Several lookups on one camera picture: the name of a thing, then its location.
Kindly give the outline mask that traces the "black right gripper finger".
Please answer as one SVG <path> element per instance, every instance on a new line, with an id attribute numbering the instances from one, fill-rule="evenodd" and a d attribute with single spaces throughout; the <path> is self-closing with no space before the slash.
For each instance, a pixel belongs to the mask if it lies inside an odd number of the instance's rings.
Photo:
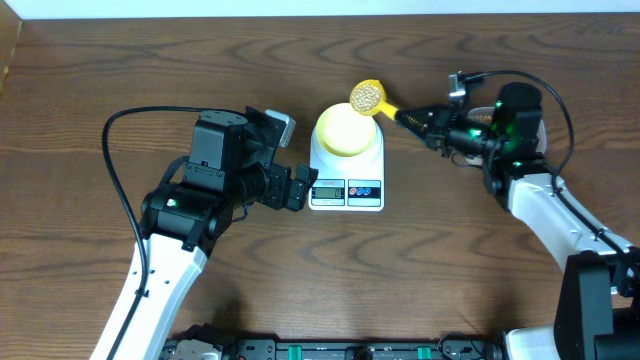
<path id="1" fill-rule="evenodd" d="M 437 117 L 442 113 L 447 114 L 450 108 L 448 105 L 436 104 L 430 106 L 423 106 L 415 109 L 401 110 L 399 114 L 404 117 L 422 118 L 422 117 Z"/>
<path id="2" fill-rule="evenodd" d="M 422 141 L 427 148 L 440 147 L 435 128 L 436 112 L 397 112 L 394 120 Z"/>

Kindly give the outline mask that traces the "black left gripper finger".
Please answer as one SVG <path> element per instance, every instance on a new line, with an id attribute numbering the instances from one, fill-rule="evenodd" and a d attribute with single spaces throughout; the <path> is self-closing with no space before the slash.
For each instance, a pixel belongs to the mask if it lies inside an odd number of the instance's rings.
<path id="1" fill-rule="evenodd" d="M 311 188 L 318 178 L 319 171 L 303 164 L 296 167 L 295 179 L 301 182 L 306 188 Z"/>
<path id="2" fill-rule="evenodd" d="M 289 188 L 286 208 L 292 212 L 301 211 L 308 195 L 307 185 L 301 180 L 293 180 Z"/>

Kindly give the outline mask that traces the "yellow measuring scoop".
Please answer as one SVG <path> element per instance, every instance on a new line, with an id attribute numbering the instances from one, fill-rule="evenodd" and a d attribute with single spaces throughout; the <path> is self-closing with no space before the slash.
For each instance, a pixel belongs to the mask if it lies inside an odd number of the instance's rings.
<path id="1" fill-rule="evenodd" d="M 387 95 L 379 80 L 367 79 L 359 82 L 351 91 L 349 103 L 363 116 L 374 116 L 379 113 L 395 120 L 398 108 L 387 102 Z"/>

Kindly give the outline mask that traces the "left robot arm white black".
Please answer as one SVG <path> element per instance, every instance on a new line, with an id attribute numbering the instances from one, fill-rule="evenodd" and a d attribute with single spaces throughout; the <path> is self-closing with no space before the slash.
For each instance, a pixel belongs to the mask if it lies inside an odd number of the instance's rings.
<path id="1" fill-rule="evenodd" d="M 217 240 L 254 203 L 298 212 L 318 178 L 316 169 L 275 163 L 296 123 L 284 113 L 194 108 L 188 155 L 167 167 L 135 215 L 117 175 L 109 134 L 125 111 L 105 123 L 104 162 L 135 237 L 122 291 L 92 353 L 95 359 L 156 359 L 178 310 Z"/>

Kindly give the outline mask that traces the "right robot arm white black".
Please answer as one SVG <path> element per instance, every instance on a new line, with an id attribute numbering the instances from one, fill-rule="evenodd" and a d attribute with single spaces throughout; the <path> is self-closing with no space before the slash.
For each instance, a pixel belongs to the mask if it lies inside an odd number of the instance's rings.
<path id="1" fill-rule="evenodd" d="M 639 249 L 597 220 L 538 148 L 542 95 L 527 83 L 503 86 L 491 121 L 447 105 L 399 110 L 393 118 L 445 156 L 480 159 L 486 191 L 523 222 L 563 271 L 552 325 L 505 333 L 506 359 L 636 359 Z"/>

